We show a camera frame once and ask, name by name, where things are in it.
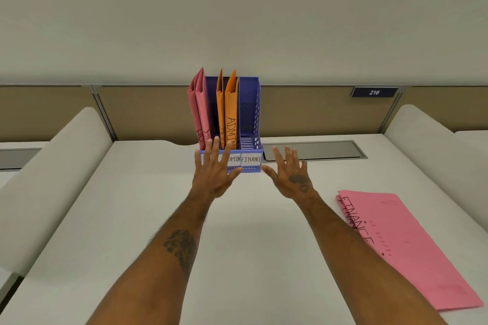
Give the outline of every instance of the tan partition panel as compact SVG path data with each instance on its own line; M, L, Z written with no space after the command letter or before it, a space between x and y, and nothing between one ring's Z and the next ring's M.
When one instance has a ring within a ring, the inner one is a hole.
M488 87L406 88L387 126L404 104L413 104L451 131L488 129Z
M262 87L261 136L376 133L394 98L351 98L352 87ZM197 142L187 87L101 87L119 140Z
M197 143L187 87L101 87L97 89L118 140Z
M378 132L394 98L351 98L352 89L261 88L261 136Z
M85 107L101 117L86 87L0 86L0 142L51 140Z

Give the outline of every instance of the hand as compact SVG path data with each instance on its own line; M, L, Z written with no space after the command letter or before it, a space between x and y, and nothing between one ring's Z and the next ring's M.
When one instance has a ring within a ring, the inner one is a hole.
M242 172L242 168L235 168L227 174L227 162L229 161L230 146L225 148L222 160L219 161L219 137L205 145L204 164L200 159L200 152L195 152L195 175L191 186L190 195L204 197L210 201L221 197L232 182Z
M308 177L307 162L302 161L302 167L300 167L298 152L295 149L292 152L289 147L284 147L286 162L276 147L273 147L273 153L278 165L278 173L266 165L262 165L261 169L273 180L280 193L286 198L296 200L314 190L312 181Z

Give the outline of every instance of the folder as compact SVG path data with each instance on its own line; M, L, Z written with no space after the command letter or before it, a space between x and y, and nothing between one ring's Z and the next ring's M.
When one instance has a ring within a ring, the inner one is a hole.
M225 87L225 143L231 150L237 149L239 77L232 73Z
M223 78L221 69L217 80L217 112L219 114L220 145L222 149L225 149L225 109L223 97Z
M205 139L204 133L202 131L202 123L200 121L200 114L198 112L198 104L197 104L197 96L196 96L196 86L197 80L200 72L203 73L203 68L197 73L197 75L193 78L190 83L190 87L188 88L188 100L190 100L190 108L191 113L193 115L193 122L195 123L195 131L197 132L198 143L200 144L200 150L205 149Z
M349 225L436 310L483 307L396 194L341 190L336 199Z
M205 72L202 68L198 73L197 85L195 88L197 96L198 112L200 114L200 122L202 124L202 131L204 133L204 141L212 140L210 129L212 127L212 116L210 112L210 103L208 101L207 81L205 79Z

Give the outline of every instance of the wall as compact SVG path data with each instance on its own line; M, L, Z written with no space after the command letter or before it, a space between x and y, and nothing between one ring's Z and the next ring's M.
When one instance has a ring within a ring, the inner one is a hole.
M487 0L0 0L0 84L488 84Z

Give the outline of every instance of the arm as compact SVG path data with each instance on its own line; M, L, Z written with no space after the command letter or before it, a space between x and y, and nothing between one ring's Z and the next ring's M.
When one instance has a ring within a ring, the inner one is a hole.
M206 144L204 164L195 152L191 191L149 245L119 277L87 325L180 322L181 306L208 209L241 173L227 174L230 148L218 161L219 138Z
M446 324L422 294L344 222L314 190L307 162L285 148L273 152L278 173L262 166L285 197L305 215L342 296L358 325Z

